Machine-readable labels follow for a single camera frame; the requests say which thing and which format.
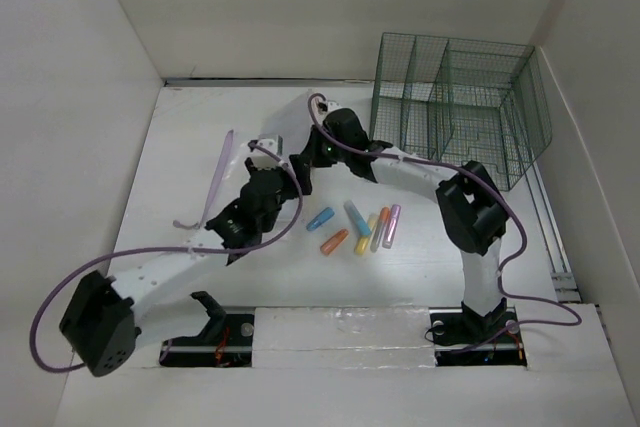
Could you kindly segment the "orange capsule marker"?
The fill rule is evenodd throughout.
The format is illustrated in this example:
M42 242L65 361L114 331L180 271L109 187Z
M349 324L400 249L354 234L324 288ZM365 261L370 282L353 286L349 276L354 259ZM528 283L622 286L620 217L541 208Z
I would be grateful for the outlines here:
M337 231L321 245L320 252L325 256L331 255L348 236L349 231L347 229Z

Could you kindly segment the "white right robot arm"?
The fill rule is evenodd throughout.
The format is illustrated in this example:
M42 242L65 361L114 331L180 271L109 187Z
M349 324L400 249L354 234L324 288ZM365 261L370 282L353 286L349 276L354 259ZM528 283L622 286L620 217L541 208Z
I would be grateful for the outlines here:
M449 176L440 167L408 157L392 144L371 140L354 111L340 108L313 125L289 156L303 193L311 193L311 170L337 163L359 178L423 196L439 207L449 240L460 250L464 295L451 320L432 318L439 345L475 344L506 322L506 298L499 289L501 238L509 220L484 166L470 161Z

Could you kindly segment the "blue capsule marker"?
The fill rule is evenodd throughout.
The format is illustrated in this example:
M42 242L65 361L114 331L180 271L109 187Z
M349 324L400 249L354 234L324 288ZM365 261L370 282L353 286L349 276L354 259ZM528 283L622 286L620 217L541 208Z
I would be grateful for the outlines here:
M331 207L324 208L307 223L306 230L308 232L315 231L322 225L326 224L329 220L331 220L334 215L335 212Z

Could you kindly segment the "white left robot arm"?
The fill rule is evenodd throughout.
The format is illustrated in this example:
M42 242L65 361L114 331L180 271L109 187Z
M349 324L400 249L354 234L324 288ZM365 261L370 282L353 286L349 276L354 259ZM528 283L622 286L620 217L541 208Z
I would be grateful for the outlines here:
M79 281L59 328L95 377L119 367L149 339L150 310L179 288L206 274L207 259L227 266L268 246L282 206L301 200L295 170L282 163L259 169L245 163L250 177L238 198L208 220L185 244L153 247L154 259L111 278L92 271Z

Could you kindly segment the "clear purple-zip document pouch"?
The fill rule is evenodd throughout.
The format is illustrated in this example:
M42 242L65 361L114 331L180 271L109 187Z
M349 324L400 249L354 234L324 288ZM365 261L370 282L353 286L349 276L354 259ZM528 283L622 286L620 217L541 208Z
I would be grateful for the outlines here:
M247 147L248 140L245 135L235 129L230 129L226 133L223 146L219 153L215 170L209 184L200 220L192 224L184 224L178 219L174 219L172 222L172 226L174 228L193 231L204 227L206 222L211 218L212 209L216 200L221 195L224 182L230 178L236 165L241 161L241 154Z

